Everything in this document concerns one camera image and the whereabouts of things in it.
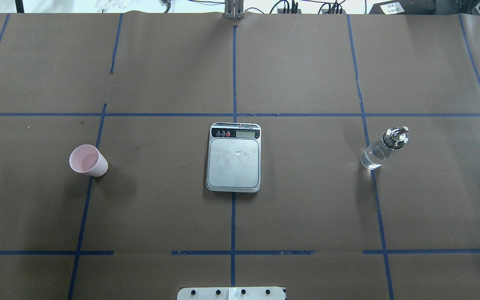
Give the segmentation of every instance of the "scale display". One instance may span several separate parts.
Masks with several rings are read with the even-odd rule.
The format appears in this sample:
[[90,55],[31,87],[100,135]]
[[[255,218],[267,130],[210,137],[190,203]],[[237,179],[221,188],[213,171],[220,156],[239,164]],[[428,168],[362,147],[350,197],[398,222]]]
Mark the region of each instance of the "scale display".
[[255,193],[260,188],[260,126],[214,123],[208,140],[206,187]]

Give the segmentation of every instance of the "bottle cap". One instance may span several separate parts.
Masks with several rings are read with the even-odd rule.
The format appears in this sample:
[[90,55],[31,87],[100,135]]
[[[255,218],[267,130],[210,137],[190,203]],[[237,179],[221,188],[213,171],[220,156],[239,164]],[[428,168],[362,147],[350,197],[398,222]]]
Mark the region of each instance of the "bottle cap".
[[392,149],[401,149],[408,142],[408,127],[392,127],[382,136],[386,145]]

